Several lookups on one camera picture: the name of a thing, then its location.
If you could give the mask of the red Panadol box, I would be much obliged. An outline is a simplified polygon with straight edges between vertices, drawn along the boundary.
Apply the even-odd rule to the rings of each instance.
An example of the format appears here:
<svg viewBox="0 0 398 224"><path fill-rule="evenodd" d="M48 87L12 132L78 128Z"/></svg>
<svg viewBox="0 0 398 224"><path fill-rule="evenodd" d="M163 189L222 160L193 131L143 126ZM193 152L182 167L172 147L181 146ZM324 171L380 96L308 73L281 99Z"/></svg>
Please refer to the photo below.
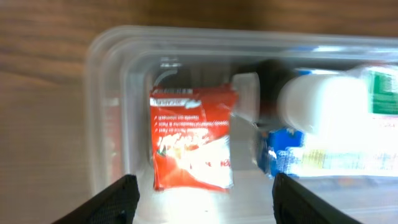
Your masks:
<svg viewBox="0 0 398 224"><path fill-rule="evenodd" d="M231 115L238 94L230 84L152 89L149 98L154 189L233 186Z"/></svg>

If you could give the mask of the black tube with white cap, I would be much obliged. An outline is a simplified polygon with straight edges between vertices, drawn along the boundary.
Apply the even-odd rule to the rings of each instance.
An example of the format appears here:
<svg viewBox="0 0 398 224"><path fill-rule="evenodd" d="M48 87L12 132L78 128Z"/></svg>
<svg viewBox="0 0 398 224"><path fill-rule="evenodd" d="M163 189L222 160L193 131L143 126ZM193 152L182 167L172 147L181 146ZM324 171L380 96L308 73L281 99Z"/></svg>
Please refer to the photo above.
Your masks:
<svg viewBox="0 0 398 224"><path fill-rule="evenodd" d="M268 59L236 69L236 114L258 126L311 134L356 129L368 115L366 85L345 72L292 68Z"/></svg>

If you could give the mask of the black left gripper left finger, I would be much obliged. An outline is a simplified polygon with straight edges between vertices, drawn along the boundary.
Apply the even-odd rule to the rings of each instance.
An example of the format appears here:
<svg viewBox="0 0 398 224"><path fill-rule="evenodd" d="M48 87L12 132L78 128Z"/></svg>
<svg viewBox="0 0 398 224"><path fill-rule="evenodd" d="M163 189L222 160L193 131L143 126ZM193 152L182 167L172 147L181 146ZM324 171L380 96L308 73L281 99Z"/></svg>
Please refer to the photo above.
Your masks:
<svg viewBox="0 0 398 224"><path fill-rule="evenodd" d="M139 199L137 177L128 174L54 224L132 224Z"/></svg>

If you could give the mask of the blue fever patch packet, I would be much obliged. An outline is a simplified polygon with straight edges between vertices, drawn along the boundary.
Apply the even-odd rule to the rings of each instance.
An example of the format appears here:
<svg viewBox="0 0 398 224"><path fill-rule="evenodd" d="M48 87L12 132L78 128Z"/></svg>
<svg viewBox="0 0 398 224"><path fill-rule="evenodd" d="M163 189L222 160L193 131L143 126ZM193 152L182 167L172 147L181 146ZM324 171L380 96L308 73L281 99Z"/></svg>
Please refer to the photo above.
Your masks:
<svg viewBox="0 0 398 224"><path fill-rule="evenodd" d="M361 67L340 72L362 80ZM261 129L264 147L257 164L271 176L397 175L397 116L368 111L366 120L356 129L334 134L311 134L288 126Z"/></svg>

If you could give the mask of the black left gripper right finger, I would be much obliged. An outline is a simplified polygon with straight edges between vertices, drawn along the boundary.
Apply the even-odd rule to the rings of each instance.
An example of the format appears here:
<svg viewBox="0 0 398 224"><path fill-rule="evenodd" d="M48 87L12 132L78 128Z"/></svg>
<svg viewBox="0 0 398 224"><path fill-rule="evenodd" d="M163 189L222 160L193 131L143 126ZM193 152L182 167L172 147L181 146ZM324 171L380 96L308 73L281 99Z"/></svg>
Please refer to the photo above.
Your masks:
<svg viewBox="0 0 398 224"><path fill-rule="evenodd" d="M272 198L277 224L360 224L283 173L274 179Z"/></svg>

